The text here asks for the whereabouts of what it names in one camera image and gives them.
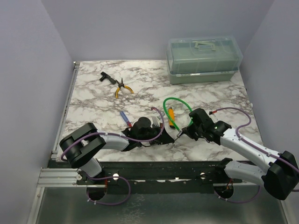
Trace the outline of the green cable lock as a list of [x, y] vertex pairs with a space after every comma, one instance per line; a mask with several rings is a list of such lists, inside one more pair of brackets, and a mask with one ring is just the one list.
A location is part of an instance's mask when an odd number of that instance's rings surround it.
[[[189, 112], [192, 112], [192, 108], [191, 108], [185, 101], [183, 101], [183, 100], [181, 100], [181, 99], [179, 99], [179, 98], [175, 98], [175, 97], [168, 97], [168, 98], [166, 98], [166, 99], [163, 101], [163, 110], [164, 110], [164, 113], [165, 113], [165, 115], [167, 116], [168, 119], [169, 119], [170, 117], [169, 117], [169, 114], [168, 114], [168, 110], [167, 110], [167, 108], [166, 108], [166, 102], [169, 101], [169, 100], [175, 100], [175, 101], [178, 101], [178, 102], [184, 104], [184, 105], [187, 107], [187, 109], [189, 110]], [[177, 124], [176, 124], [175, 121], [174, 121], [173, 123], [174, 123], [175, 128], [176, 128], [176, 130], [178, 131], [178, 133], [179, 133], [180, 131], [182, 131], [182, 129], [180, 129], [180, 128], [177, 126]]]

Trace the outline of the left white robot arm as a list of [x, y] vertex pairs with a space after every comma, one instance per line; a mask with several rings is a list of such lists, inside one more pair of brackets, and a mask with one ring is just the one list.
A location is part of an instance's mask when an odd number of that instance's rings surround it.
[[152, 146], [174, 143], [175, 140], [163, 129], [162, 123], [152, 123], [149, 118], [141, 117], [120, 134], [99, 131], [93, 123], [86, 123], [64, 137], [59, 145], [63, 151], [62, 158], [66, 159], [72, 168], [82, 170], [91, 183], [99, 184], [104, 176], [95, 155], [101, 149], [126, 152], [142, 147], [144, 142]]

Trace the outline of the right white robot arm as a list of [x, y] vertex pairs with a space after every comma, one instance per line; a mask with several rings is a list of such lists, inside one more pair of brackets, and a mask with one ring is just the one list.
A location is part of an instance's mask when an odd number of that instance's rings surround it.
[[277, 152], [266, 148], [241, 135], [238, 129], [224, 121], [213, 122], [213, 112], [206, 113], [202, 108], [189, 113], [191, 124], [182, 128], [178, 136], [187, 135], [193, 140], [199, 138], [207, 142], [227, 147], [247, 158], [251, 165], [234, 160], [216, 169], [215, 178], [221, 183], [229, 179], [240, 179], [263, 186], [274, 198], [285, 200], [295, 191], [299, 183], [299, 168], [295, 156], [284, 151]]

